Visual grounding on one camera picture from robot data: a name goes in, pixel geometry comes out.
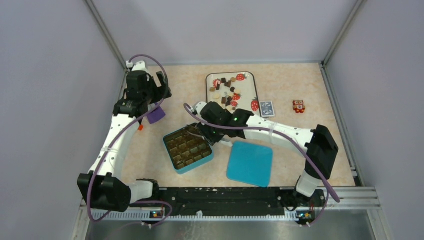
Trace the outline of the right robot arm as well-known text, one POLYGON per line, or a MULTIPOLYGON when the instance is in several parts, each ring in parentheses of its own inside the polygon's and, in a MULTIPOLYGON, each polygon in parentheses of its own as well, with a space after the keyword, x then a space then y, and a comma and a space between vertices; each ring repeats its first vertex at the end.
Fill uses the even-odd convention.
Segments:
POLYGON ((198 121, 197 128, 211 145, 222 142, 224 137, 240 138, 283 147, 304 157, 305 168, 293 192, 297 205, 307 206, 320 184, 324 184, 328 194, 340 202, 329 183, 339 147, 326 126, 317 125, 314 129, 287 126, 249 110, 230 112, 216 102, 198 102, 194 106, 186 103, 184 108, 198 121))

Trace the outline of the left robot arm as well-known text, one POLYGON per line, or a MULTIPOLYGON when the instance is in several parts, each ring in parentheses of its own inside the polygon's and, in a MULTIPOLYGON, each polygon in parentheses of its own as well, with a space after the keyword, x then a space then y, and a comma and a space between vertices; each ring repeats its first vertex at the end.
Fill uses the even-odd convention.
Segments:
POLYGON ((122 168, 130 143, 145 117, 171 97, 168 77, 161 70, 151 74, 144 61, 126 63, 126 88, 113 107, 111 126, 99 155, 87 173, 77 178, 80 193, 91 209, 125 212, 142 200, 154 207, 160 202, 155 182, 149 179, 125 184, 122 168))

